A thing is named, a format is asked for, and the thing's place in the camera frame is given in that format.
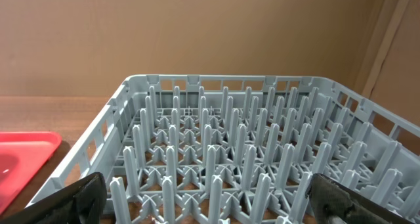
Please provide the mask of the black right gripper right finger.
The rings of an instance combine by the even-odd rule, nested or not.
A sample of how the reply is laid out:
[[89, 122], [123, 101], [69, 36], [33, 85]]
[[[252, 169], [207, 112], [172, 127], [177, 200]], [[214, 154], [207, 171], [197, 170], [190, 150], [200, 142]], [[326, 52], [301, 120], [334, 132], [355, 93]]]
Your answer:
[[371, 196], [362, 194], [316, 173], [306, 190], [318, 223], [409, 223], [419, 211], [419, 184], [400, 206], [388, 210], [387, 205], [402, 174], [386, 173]]

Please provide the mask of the grey dishwasher rack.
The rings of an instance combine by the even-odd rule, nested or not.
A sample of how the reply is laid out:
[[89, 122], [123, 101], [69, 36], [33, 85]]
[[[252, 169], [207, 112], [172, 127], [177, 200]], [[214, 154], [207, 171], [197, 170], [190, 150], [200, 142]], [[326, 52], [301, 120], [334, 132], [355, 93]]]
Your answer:
[[201, 205], [218, 175], [213, 221], [298, 223], [315, 173], [350, 185], [419, 222], [419, 156], [399, 136], [419, 128], [344, 85], [320, 77], [133, 75], [31, 199], [37, 204], [92, 173], [103, 209], [120, 223], [164, 221], [165, 176], [176, 222], [208, 222]]

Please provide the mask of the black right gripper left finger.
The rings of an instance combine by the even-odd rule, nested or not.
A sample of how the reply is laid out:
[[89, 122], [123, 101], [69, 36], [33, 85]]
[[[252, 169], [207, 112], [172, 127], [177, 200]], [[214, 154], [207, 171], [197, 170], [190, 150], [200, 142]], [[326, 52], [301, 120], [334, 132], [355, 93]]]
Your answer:
[[94, 172], [2, 219], [1, 224], [99, 223], [106, 200], [104, 176]]

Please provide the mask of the red serving tray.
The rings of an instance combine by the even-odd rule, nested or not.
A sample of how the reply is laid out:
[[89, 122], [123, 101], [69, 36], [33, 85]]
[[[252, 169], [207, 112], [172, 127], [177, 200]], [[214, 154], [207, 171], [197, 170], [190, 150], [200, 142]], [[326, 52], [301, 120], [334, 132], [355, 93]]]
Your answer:
[[1, 133], [1, 212], [51, 158], [61, 141], [61, 135], [52, 131]]

